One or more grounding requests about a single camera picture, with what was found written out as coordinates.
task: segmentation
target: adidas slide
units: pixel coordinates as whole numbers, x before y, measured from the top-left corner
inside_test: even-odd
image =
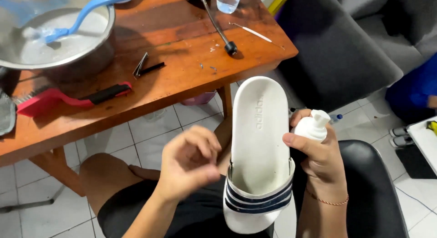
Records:
[[[287,107],[281,85],[268,77],[249,78],[237,91],[223,192],[226,223],[235,233],[266,229],[290,203],[295,163],[282,141]]]

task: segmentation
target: blue cloth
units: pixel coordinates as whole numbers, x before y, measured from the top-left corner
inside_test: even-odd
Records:
[[[385,99],[393,112],[407,124],[435,115],[428,97],[437,95],[437,54],[387,89]]]

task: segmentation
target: black shorts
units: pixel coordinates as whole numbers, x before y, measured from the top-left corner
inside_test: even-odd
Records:
[[[144,180],[120,190],[100,209],[97,220],[107,238],[121,238],[155,190],[157,181]],[[165,235],[170,237],[273,237],[273,225],[253,235],[232,232],[223,215],[225,177],[180,201]]]

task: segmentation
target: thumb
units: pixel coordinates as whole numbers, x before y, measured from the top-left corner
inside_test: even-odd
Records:
[[[220,179],[220,172],[217,166],[213,164],[206,164],[192,171],[186,175],[186,187],[188,190],[196,191],[212,182]]]
[[[285,133],[282,140],[287,146],[303,152],[312,160],[322,159],[326,151],[319,142],[293,133]]]

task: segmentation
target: white tile floor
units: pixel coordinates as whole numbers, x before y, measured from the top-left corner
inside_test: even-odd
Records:
[[[281,84],[283,77],[275,71],[266,73]],[[231,85],[232,97],[239,87]],[[283,85],[290,107],[302,107],[293,90]],[[359,139],[371,143],[381,153],[391,178],[394,179],[402,212],[411,238],[437,238],[437,180],[411,179],[389,144],[388,129],[401,125],[383,98],[384,90],[352,102],[333,114],[344,118],[334,125],[340,140]],[[160,169],[163,146],[183,129],[199,124],[214,130],[223,120],[218,95],[207,105],[167,107],[165,117],[154,123],[137,118],[96,135],[66,145],[70,167],[97,152],[111,153],[128,164]],[[42,201],[51,198],[61,183],[29,160],[0,168],[0,207]],[[428,208],[406,194],[423,202]],[[275,223],[275,238],[295,235],[295,207],[290,205]],[[87,199],[65,188],[54,204],[0,214],[0,237],[5,238],[103,238]]]

